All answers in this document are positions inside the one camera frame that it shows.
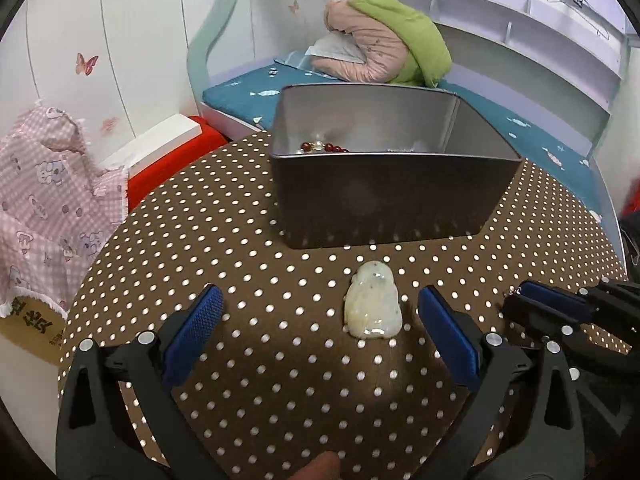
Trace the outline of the left hand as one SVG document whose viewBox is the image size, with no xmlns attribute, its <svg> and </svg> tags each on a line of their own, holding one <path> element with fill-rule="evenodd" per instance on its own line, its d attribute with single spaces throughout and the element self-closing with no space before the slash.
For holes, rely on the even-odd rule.
<svg viewBox="0 0 640 480">
<path fill-rule="evenodd" d="M 338 480 L 341 460 L 334 452 L 324 452 L 290 477 L 290 480 Z"/>
</svg>

